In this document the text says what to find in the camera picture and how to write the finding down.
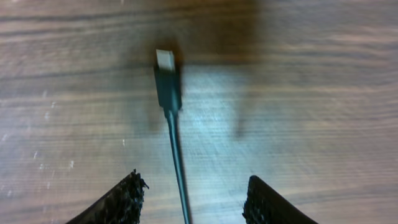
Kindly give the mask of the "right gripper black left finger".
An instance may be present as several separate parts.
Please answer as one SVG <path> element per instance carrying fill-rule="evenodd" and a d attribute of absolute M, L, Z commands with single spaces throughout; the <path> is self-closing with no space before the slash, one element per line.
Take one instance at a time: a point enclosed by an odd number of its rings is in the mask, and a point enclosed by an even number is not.
<path fill-rule="evenodd" d="M 134 170 L 67 224 L 139 224 L 148 187 Z"/>

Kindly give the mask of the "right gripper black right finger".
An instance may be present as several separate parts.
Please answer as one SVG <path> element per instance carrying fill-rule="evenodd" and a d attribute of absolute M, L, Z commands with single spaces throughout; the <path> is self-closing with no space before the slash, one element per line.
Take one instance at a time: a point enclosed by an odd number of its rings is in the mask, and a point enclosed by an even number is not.
<path fill-rule="evenodd" d="M 317 224 L 256 175 L 249 178 L 242 215 L 247 224 Z"/>

